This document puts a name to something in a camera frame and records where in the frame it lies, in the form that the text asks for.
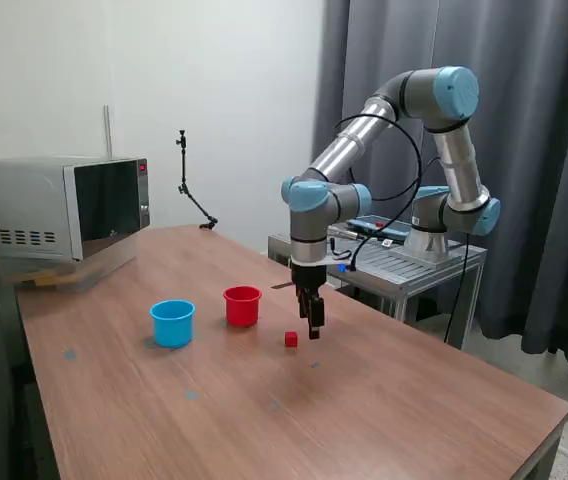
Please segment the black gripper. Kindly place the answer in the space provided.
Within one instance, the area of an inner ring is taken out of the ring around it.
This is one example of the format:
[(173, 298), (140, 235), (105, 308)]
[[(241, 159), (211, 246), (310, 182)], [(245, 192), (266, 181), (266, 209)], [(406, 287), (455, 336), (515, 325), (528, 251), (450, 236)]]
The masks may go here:
[(320, 330), (325, 324), (325, 311), (324, 300), (318, 295), (319, 289), (327, 281), (327, 268), (325, 265), (302, 266), (293, 263), (291, 276), (296, 288), (299, 315), (308, 320), (309, 339), (319, 339)]

